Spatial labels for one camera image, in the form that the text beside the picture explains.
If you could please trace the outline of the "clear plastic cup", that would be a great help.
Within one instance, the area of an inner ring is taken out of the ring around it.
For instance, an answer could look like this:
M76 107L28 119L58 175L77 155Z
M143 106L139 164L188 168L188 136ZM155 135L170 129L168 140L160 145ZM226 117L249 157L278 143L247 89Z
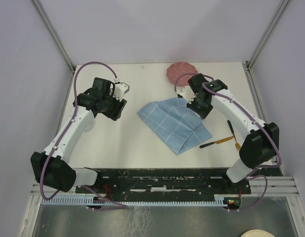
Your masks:
M95 120L93 119L88 126L86 127L86 129L84 130L85 133L90 132L95 126Z

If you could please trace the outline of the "left aluminium frame post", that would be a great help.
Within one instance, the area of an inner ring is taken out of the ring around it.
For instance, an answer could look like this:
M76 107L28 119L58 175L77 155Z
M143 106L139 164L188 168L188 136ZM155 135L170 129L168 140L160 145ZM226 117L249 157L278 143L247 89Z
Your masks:
M70 69L71 72L75 71L75 65L73 64L68 52L65 49L65 46L59 37L56 29L54 28L46 10L43 7L43 4L40 0L30 0L31 4L35 8L36 12L38 13L41 21L43 22L48 34L50 35L52 41L54 42L57 50L59 51L60 55L62 56L63 60L65 61L67 67Z

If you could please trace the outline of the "blue checked cloth placemat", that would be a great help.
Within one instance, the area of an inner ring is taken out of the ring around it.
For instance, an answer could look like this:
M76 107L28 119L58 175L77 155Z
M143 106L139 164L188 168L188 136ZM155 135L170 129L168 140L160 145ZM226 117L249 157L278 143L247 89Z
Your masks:
M177 156L213 137L184 98L150 102L137 114Z

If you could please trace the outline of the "aluminium frame post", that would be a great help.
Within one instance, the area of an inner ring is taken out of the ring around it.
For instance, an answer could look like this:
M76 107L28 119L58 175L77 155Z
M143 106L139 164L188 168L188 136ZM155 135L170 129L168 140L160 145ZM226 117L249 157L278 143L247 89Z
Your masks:
M43 4L40 0L30 0L31 4L35 8L36 12L38 13L41 21L43 22L48 34L50 35L52 41L54 42L57 50L59 51L60 55L62 56L63 60L65 61L67 67L70 69L71 72L75 71L75 65L73 64L68 52L65 49L65 46L59 37L56 29L54 28L46 10L43 7Z
M283 17L285 11L287 10L288 6L290 5L291 0L281 0L279 5L277 6L273 16L271 17L270 22L268 23L262 37L260 38L250 60L247 62L247 68L253 68L255 63L258 60L258 57L262 53L265 45L269 41L272 33L276 29L277 25L279 24L281 18Z

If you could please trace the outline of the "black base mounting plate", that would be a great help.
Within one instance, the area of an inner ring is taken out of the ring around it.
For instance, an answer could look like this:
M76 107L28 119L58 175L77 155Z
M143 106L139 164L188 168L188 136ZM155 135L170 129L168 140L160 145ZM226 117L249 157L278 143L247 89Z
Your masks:
M213 201L215 195L250 194L247 180L232 184L225 168L98 169L94 185L76 188L78 194L96 192L116 202Z

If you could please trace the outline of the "cream plate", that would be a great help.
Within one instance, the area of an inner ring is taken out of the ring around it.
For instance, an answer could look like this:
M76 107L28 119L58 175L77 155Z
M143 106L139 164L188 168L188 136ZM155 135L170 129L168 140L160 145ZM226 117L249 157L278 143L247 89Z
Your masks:
M241 237L275 237L273 234L264 230L249 230L241 235Z

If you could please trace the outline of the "green handled gold fork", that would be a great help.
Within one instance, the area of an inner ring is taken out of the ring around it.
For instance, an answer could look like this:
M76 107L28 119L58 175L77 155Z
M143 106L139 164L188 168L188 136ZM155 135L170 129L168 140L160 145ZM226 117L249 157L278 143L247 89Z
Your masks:
M234 138L234 140L235 140L235 147L237 148L238 151L240 151L241 145L238 143L238 141L237 141L237 139L236 139L235 132L234 132L234 129L233 129L233 126L232 126L230 120L228 120L228 125L229 125L230 131L231 131L231 133L232 133L232 135L233 135L233 138Z

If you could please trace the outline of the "green handled gold knife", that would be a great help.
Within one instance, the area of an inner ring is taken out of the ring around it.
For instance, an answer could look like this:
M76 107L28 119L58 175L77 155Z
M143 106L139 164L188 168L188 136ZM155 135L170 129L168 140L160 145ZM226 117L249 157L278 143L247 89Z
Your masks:
M199 146L199 148L202 149L202 148L211 146L211 145L213 145L213 144L224 143L224 142L229 141L229 140L231 140L231 139L233 139L233 136L227 137L227 138L224 138L224 139L220 139L220 140L217 140L217 141L214 141L214 142L210 142L210 143L207 143L207 144L202 144L202 145Z

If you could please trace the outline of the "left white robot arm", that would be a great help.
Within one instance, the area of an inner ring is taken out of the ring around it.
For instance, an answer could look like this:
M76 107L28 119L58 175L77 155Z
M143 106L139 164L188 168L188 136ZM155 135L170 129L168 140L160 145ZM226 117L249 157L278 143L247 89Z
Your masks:
M113 121L120 118L129 89L123 82L95 78L92 87L75 98L72 112L56 137L42 152L31 156L35 179L41 187L62 192L84 185L94 193L103 189L104 181L95 170L72 168L69 161L81 135L98 114Z

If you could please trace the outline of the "right aluminium frame post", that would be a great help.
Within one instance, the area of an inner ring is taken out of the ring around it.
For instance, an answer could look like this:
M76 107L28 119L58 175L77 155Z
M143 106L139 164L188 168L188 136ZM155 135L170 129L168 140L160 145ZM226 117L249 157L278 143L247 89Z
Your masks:
M262 37L260 38L250 60L247 62L247 68L253 68L255 63L258 60L258 57L262 53L265 45L269 41L272 33L276 29L277 25L279 24L281 18L283 17L285 11L287 10L288 6L290 5L291 0L281 0L279 5L277 6L273 16L271 17L270 22L268 23Z

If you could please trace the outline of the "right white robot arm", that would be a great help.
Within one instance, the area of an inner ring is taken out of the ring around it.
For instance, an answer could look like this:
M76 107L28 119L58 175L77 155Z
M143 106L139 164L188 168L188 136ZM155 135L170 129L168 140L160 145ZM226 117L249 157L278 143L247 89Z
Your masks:
M192 76L188 85L177 92L187 101L187 107L205 119L212 109L221 112L241 134L243 144L239 159L226 171L221 187L226 193L233 193L239 181L258 168L266 168L266 162L279 154L279 127L266 123L253 115L232 95L219 79L208 81L204 75Z

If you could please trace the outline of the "pink dotted plate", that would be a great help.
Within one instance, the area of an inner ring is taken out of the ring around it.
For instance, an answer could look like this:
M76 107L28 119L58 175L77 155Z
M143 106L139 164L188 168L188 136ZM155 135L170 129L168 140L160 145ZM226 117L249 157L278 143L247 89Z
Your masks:
M177 83L178 87L187 86L188 80L195 74L198 74L198 70L187 62L173 63L166 70L166 76L172 84L175 84L176 80L180 78Z

